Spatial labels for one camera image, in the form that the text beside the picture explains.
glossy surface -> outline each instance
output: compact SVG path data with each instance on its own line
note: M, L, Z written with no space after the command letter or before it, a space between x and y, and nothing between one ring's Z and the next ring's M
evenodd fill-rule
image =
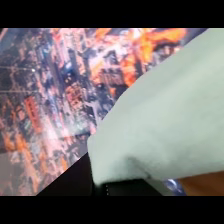
M201 28L15 28L0 36L0 194L36 195L144 72Z

display screen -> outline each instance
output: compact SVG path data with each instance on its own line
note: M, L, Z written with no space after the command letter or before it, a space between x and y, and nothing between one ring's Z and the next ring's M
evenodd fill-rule
M0 34L0 195L36 195L141 75L205 28L5 28Z

light-colored sleeve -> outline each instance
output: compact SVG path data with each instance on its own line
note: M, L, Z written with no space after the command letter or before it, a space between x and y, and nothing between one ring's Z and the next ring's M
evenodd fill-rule
M88 140L96 184L224 170L224 29L144 74Z

